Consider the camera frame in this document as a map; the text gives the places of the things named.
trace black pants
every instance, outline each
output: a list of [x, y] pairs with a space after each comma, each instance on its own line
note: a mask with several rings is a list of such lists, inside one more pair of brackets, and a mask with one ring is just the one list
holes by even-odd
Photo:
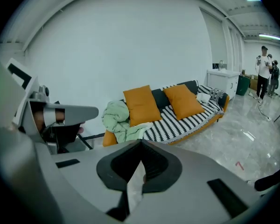
[[276, 185], [279, 182], [280, 182], [280, 170], [274, 173], [273, 175], [258, 179], [254, 184], [254, 188], [257, 191], [263, 191], [270, 188], [273, 185]]
[[257, 81], [257, 96], [259, 96], [260, 93], [260, 89], [262, 86], [262, 90], [261, 90], [261, 94], [260, 94], [260, 98], [263, 99], [263, 97], [265, 96], [265, 92], [266, 92], [266, 88], [267, 88], [267, 78], [261, 77], [260, 75], [258, 75], [258, 81]]

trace ceiling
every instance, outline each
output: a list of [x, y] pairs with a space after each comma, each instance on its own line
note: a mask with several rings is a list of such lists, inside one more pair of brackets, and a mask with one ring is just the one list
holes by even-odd
[[[0, 43], [20, 43], [25, 51], [34, 36], [74, 0], [25, 0], [11, 17]], [[280, 36], [280, 28], [261, 2], [205, 0], [230, 20], [244, 40], [259, 40], [259, 33]]]

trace trash bin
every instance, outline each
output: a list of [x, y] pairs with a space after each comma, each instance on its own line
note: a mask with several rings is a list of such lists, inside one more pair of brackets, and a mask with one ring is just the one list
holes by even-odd
[[249, 88], [250, 79], [244, 76], [238, 76], [237, 95], [245, 95]]

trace light green blanket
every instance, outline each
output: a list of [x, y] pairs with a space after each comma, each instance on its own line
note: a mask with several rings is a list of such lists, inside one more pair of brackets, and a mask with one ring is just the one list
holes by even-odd
[[102, 115], [102, 121], [106, 129], [115, 134], [118, 143], [129, 140], [142, 139], [147, 129], [153, 124], [145, 123], [130, 127], [129, 110], [123, 101], [111, 101]]

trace white t-shirt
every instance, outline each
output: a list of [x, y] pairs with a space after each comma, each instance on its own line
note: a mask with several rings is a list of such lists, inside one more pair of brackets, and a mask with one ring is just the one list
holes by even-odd
[[259, 64], [259, 72], [258, 74], [261, 77], [268, 79], [270, 77], [269, 67], [266, 66], [266, 63], [269, 62], [269, 65], [272, 65], [272, 61], [270, 57], [267, 56], [260, 56], [260, 64]]

